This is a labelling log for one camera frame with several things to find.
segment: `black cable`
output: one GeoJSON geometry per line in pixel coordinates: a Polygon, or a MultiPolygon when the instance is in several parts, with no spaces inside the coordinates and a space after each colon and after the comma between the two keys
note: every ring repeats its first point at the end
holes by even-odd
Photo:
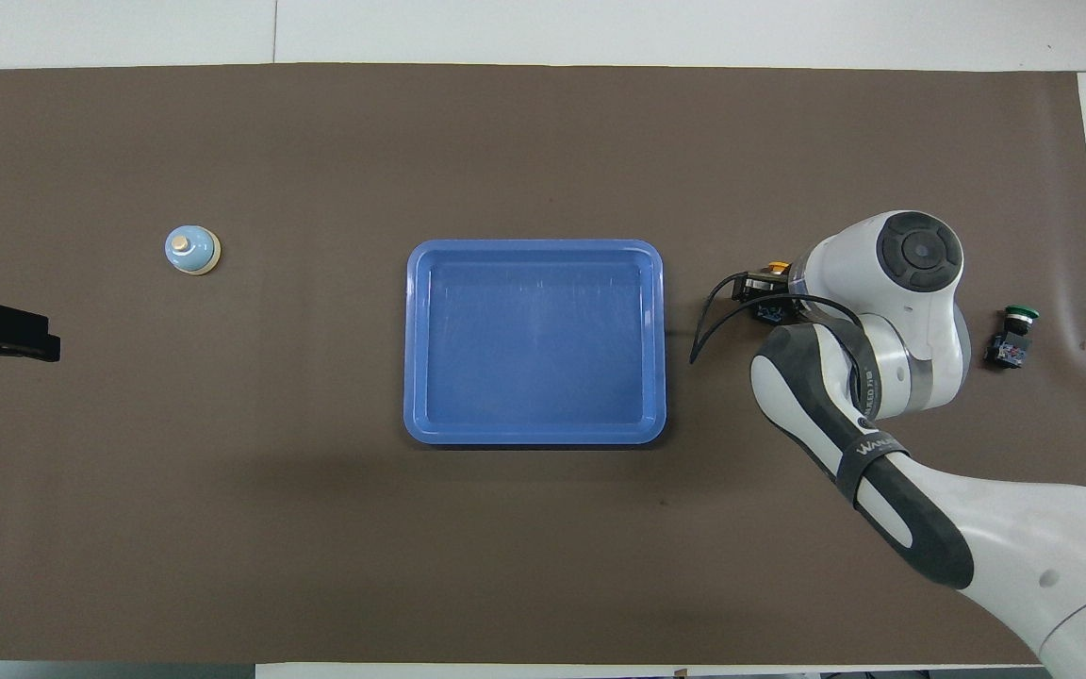
{"type": "MultiPolygon", "coordinates": [[[[737,278],[737,276],[740,275],[738,274],[729,275],[728,278],[723,279],[722,282],[717,285],[715,292],[711,292],[711,297],[707,297],[707,304],[704,304],[703,306],[704,315],[706,314],[706,310],[711,307],[711,300],[715,297],[715,293],[719,292],[719,290],[722,289],[724,285],[737,278]]],[[[730,320],[730,318],[732,318],[733,315],[742,313],[744,310],[752,309],[752,306],[761,304],[761,302],[767,302],[770,300],[804,300],[807,302],[815,302],[815,304],[823,304],[825,306],[832,306],[832,309],[839,311],[842,314],[845,314],[846,317],[848,317],[850,322],[854,322],[858,327],[861,327],[861,318],[858,318],[858,315],[854,313],[854,310],[848,309],[848,306],[845,306],[839,302],[829,300],[829,298],[826,297],[801,296],[801,293],[798,292],[779,292],[775,293],[774,296],[756,297],[754,298],[754,300],[743,302],[743,304],[736,306],[735,310],[731,310],[730,312],[724,314],[722,318],[715,322],[715,324],[712,324],[711,327],[708,327],[706,335],[703,335],[702,337],[698,336],[698,332],[702,331],[703,328],[703,318],[698,318],[698,324],[697,327],[695,327],[694,331],[694,344],[691,345],[690,348],[690,364],[693,364],[694,361],[697,361],[697,356],[699,353],[703,352],[703,347],[706,345],[707,340],[711,338],[711,335],[715,335],[716,330],[719,330],[719,327],[723,326],[724,323],[728,323],[728,320],[730,320]]]]}
{"type": "Polygon", "coordinates": [[[740,274],[729,275],[728,278],[720,280],[719,285],[711,288],[711,292],[706,297],[706,301],[703,302],[703,312],[697,314],[697,325],[694,326],[694,341],[697,341],[697,336],[703,334],[703,322],[706,320],[706,312],[711,310],[711,304],[715,304],[715,297],[718,296],[719,290],[723,289],[724,285],[732,282],[732,280],[737,280],[741,278],[748,278],[748,272],[742,271],[740,274]]]}

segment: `brown mat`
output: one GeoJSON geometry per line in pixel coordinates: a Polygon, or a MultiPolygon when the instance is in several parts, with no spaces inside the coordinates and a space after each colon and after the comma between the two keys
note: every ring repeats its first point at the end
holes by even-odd
{"type": "Polygon", "coordinates": [[[922,581],[762,419],[699,297],[859,218],[934,212],[971,339],[887,427],[948,471],[1086,485],[1086,159],[1072,74],[260,65],[0,72],[0,658],[986,663],[1033,656],[922,581]],[[169,228],[225,243],[203,279],[169,228]],[[453,451],[401,422],[428,238],[642,238],[667,267],[646,450],[453,451]]]}

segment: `circular cap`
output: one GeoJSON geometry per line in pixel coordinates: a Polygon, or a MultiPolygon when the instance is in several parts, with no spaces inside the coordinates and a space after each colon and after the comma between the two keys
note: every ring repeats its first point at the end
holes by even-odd
{"type": "Polygon", "coordinates": [[[220,259],[220,241],[202,226],[180,226],[167,236],[165,254],[184,274],[205,275],[220,259]]]}
{"type": "Polygon", "coordinates": [[[1023,317],[1038,318],[1038,310],[1033,309],[1033,306],[1025,306],[1024,304],[1009,304],[1003,307],[1003,313],[1023,315],[1023,317]]]}
{"type": "Polygon", "coordinates": [[[909,232],[908,238],[904,238],[902,253],[913,267],[932,268],[945,259],[945,243],[936,232],[909,232]]]}
{"type": "Polygon", "coordinates": [[[896,212],[879,231],[879,265],[913,292],[935,292],[961,275],[961,243],[951,228],[918,211],[896,212]]]}

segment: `blue tray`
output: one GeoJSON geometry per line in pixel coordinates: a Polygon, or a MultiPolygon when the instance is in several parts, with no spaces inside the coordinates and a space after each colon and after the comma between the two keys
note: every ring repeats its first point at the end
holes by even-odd
{"type": "Polygon", "coordinates": [[[449,444],[646,443],[665,426],[660,255],[642,240],[428,240],[404,425],[449,444]]]}

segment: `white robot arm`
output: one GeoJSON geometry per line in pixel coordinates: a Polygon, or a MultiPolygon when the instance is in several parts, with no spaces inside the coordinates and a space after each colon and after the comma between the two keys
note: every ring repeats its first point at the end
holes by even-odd
{"type": "Polygon", "coordinates": [[[790,267],[810,302],[752,362],[761,411],[902,558],[1003,621],[1056,679],[1086,678],[1086,489],[984,481],[911,460],[874,420],[954,399],[969,340],[961,244],[918,211],[862,221],[790,267]]]}

